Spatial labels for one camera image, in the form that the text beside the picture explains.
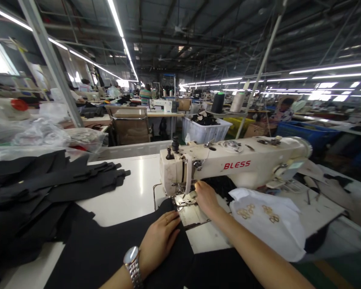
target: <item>blue bin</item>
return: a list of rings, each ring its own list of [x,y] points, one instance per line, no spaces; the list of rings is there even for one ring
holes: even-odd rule
[[[314,124],[305,124],[304,122],[289,121],[278,124],[278,136],[298,136],[310,142],[314,151],[322,150],[325,145],[330,143],[340,132],[331,128],[317,126]]]

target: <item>hand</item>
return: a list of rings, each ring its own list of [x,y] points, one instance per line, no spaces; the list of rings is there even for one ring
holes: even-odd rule
[[[211,186],[203,181],[198,181],[195,184],[195,191],[198,195],[199,207],[210,219],[222,209],[218,204],[217,193]]]
[[[139,266],[142,279],[147,278],[168,256],[180,230],[174,230],[181,222],[179,213],[163,214],[151,224],[140,245]]]

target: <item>bless logo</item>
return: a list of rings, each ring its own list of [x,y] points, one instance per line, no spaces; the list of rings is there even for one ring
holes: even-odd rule
[[[237,163],[227,163],[225,164],[224,169],[235,169],[240,167],[248,167],[250,166],[251,161],[245,161],[245,162],[237,162]]]

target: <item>woman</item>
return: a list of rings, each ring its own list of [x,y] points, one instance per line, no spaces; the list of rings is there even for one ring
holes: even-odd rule
[[[229,215],[218,204],[216,192],[212,187],[198,181],[195,190],[201,210],[226,235],[265,289],[314,288],[289,262]],[[165,213],[148,228],[138,255],[141,282],[170,253],[179,233],[178,229],[175,230],[181,222],[178,216],[179,213],[175,211]],[[129,271],[122,266],[100,289],[132,289],[138,288],[139,285],[142,284],[135,283],[135,287],[133,286]]]

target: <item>wristwatch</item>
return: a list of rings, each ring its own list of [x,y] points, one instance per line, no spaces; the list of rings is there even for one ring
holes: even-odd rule
[[[128,249],[123,259],[123,263],[127,271],[130,273],[134,289],[143,288],[142,276],[140,275],[140,268],[139,268],[139,255],[140,255],[139,247],[134,246]]]

